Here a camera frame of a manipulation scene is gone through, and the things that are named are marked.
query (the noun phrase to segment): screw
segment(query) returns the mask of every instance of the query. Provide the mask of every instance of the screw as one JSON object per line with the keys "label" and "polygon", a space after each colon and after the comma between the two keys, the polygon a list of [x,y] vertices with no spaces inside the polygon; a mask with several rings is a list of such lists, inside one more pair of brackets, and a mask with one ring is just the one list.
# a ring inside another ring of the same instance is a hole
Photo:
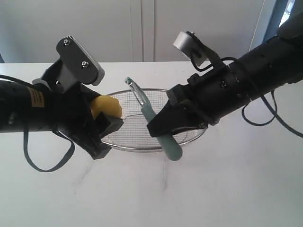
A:
{"label": "screw", "polygon": [[87,61],[82,62],[82,68],[87,68],[89,66],[89,63]]}
{"label": "screw", "polygon": [[17,116],[17,113],[12,112],[11,115],[9,116],[9,124],[13,124],[15,117]]}
{"label": "screw", "polygon": [[64,46],[68,46],[69,44],[71,44],[71,42],[68,39],[64,39],[63,43]]}

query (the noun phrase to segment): white table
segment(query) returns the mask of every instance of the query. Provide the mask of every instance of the white table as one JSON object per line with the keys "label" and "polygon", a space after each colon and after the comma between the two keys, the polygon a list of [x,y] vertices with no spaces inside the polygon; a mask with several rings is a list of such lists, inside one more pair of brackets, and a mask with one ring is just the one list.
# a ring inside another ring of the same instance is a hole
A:
{"label": "white table", "polygon": [[[31,82],[49,66],[0,64],[0,73]],[[185,84],[189,62],[102,63],[96,91]],[[279,114],[303,131],[303,84],[277,90]],[[252,120],[271,115],[260,101]],[[30,133],[29,151],[41,168],[52,167],[69,143],[51,132]],[[163,153],[111,150],[93,161],[81,148],[62,169],[39,173],[23,156],[22,133],[0,134],[0,226],[31,227],[268,227],[303,225],[303,140],[277,121],[248,125],[236,111],[184,147],[178,162]]]}

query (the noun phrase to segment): wire mesh sieve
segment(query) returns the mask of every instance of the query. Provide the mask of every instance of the wire mesh sieve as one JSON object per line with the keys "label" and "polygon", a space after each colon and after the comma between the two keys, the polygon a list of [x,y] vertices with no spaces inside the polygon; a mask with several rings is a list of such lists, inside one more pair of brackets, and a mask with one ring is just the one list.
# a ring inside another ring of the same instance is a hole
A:
{"label": "wire mesh sieve", "polygon": [[[155,113],[167,103],[167,90],[145,88]],[[147,121],[141,113],[141,107],[131,90],[109,94],[119,100],[122,107],[123,126],[102,139],[102,142],[113,148],[131,152],[159,152],[162,151],[156,138],[152,138],[147,130]],[[179,145],[185,145],[203,135],[205,130],[192,130],[174,136]]]}

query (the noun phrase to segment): yellow sticker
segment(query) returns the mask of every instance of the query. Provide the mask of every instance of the yellow sticker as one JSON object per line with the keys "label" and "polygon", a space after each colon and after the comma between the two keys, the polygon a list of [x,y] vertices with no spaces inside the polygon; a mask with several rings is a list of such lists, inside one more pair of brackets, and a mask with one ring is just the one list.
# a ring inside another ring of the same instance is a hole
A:
{"label": "yellow sticker", "polygon": [[41,91],[27,87],[32,98],[32,107],[44,108],[44,97]]}

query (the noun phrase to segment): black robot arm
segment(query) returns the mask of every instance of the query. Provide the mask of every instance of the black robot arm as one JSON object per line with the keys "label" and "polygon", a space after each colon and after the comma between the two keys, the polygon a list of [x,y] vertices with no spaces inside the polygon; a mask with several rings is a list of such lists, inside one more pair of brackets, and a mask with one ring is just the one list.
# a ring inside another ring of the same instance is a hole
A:
{"label": "black robot arm", "polygon": [[[213,69],[202,76],[194,74],[188,84],[178,84],[167,92],[169,101],[147,126],[152,137],[205,129],[285,83],[303,79],[303,13],[286,21],[275,37],[239,59],[220,59],[191,32],[181,33],[174,45],[198,71],[205,70],[197,64],[206,58]],[[233,62],[225,65],[225,60]]]}

